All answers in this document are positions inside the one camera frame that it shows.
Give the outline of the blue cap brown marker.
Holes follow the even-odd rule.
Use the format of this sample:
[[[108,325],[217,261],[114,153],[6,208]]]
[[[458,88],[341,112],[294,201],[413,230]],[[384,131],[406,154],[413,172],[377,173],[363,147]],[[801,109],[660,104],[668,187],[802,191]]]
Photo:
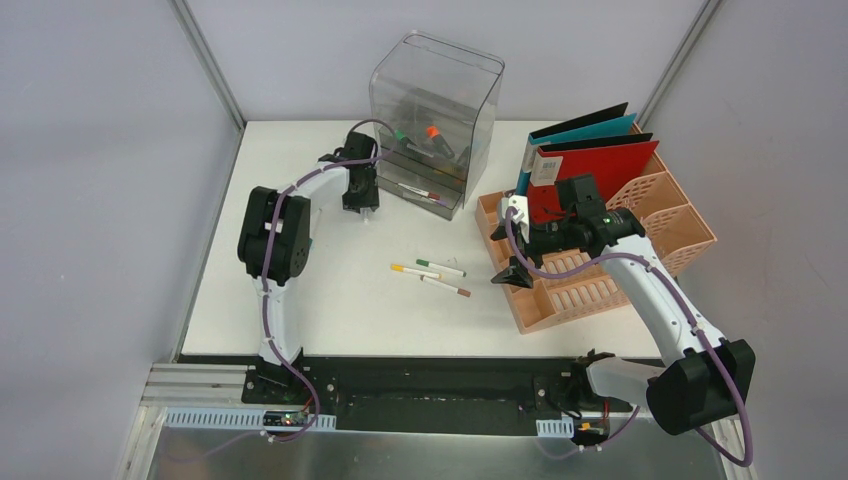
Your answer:
[[[439,279],[433,278],[433,277],[421,275],[420,280],[422,282],[426,283],[426,284],[429,284],[429,285],[432,285],[432,286],[435,286],[435,287],[438,287],[438,288],[442,288],[444,290],[447,290],[447,291],[450,291],[452,293],[461,295],[463,297],[470,297],[471,296],[470,291],[463,289],[463,288],[460,288],[460,287],[457,287],[457,286],[450,285],[448,283],[445,283],[445,282],[443,282]]]

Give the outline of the brown cap acrylic marker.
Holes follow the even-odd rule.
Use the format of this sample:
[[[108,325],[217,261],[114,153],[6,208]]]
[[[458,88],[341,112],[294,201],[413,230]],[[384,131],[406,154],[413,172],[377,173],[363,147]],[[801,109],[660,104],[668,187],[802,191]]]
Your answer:
[[[414,186],[407,185],[407,184],[404,184],[404,183],[398,183],[397,186],[399,188],[401,188],[402,190],[406,191],[406,192],[410,192],[410,193],[413,193],[413,194],[418,195],[420,197],[428,198],[430,200],[440,200],[441,199],[441,197],[438,194],[431,192],[431,191],[428,191],[428,190],[418,188],[418,187],[414,187]]]

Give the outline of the red notebook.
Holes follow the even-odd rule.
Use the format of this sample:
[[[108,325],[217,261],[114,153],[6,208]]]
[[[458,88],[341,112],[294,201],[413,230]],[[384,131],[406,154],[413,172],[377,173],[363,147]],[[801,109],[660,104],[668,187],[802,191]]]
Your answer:
[[[526,192],[531,222],[547,223],[564,211],[555,186],[560,180],[590,174],[601,198],[611,199],[641,175],[658,145],[651,133],[641,133],[538,147]]]

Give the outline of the dark green cap marker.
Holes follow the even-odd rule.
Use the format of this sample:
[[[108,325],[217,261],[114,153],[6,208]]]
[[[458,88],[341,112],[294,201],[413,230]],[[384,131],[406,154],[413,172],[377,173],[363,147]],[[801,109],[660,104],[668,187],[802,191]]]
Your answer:
[[[454,268],[454,267],[449,267],[449,266],[446,266],[446,265],[441,265],[441,264],[431,262],[431,261],[428,261],[428,260],[424,260],[424,259],[416,259],[416,264],[423,266],[423,267],[430,268],[432,270],[435,270],[435,271],[438,271],[438,272],[441,272],[441,273],[446,273],[446,274],[455,275],[455,276],[459,276],[459,277],[466,277],[467,276],[467,272],[464,271],[464,270],[457,269],[457,268]]]

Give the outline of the yellow cap marker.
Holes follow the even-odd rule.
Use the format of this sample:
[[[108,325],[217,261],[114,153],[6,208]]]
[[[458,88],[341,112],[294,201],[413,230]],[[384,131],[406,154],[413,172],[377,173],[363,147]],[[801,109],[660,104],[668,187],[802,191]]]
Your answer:
[[[390,269],[392,271],[399,272],[399,273],[416,275],[416,276],[421,276],[421,277],[428,277],[428,278],[432,278],[432,279],[441,279],[442,278],[442,275],[440,273],[437,273],[437,272],[406,267],[406,266],[402,266],[402,265],[398,265],[398,264],[391,264]]]

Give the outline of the orange tip black highlighter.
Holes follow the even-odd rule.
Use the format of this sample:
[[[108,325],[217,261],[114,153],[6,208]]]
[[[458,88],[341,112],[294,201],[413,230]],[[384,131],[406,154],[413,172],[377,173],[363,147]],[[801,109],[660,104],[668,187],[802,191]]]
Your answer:
[[[455,158],[455,152],[435,125],[428,126],[426,128],[426,134],[439,155],[446,159]]]

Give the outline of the clear drawer organizer box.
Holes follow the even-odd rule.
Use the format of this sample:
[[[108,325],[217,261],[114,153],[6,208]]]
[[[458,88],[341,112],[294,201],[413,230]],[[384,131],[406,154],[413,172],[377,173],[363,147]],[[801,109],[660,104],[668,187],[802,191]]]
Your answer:
[[[377,167],[379,186],[443,219],[462,210],[482,177],[496,119],[505,62],[500,57],[420,30],[413,30],[375,67],[369,83],[375,133],[391,155]],[[439,155],[426,128],[435,125],[455,152]],[[434,154],[401,150],[402,131]],[[438,194],[430,200],[397,186]]]

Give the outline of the teal notebook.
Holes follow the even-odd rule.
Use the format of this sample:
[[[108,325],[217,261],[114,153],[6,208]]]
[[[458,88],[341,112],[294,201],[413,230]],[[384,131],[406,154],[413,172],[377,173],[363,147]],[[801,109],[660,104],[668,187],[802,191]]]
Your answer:
[[[624,102],[530,132],[514,193],[526,194],[538,147],[628,134],[637,114],[626,114],[627,107],[628,103]]]

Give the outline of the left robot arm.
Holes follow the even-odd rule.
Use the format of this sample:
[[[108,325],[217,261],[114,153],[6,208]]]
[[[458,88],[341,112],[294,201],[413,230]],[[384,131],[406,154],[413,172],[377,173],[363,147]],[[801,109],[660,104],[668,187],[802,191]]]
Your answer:
[[[293,184],[251,190],[237,257],[260,299],[259,356],[264,362],[281,366],[300,355],[296,278],[309,259],[313,219],[325,207],[364,215],[379,208],[377,153],[373,137],[350,132],[341,147],[320,157]]]

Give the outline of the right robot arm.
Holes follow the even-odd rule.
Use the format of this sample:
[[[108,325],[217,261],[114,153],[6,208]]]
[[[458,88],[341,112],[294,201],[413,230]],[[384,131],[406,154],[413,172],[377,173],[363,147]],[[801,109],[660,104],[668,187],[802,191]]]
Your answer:
[[[557,182],[559,210],[532,225],[530,200],[514,193],[498,203],[491,237],[511,248],[495,284],[532,287],[535,278],[564,280],[598,265],[647,326],[663,361],[660,369],[608,353],[583,357],[567,384],[583,410],[606,397],[646,408],[668,434],[679,435],[736,415],[745,401],[756,356],[744,340],[730,341],[686,297],[661,262],[643,225],[627,208],[610,209],[590,174]]]

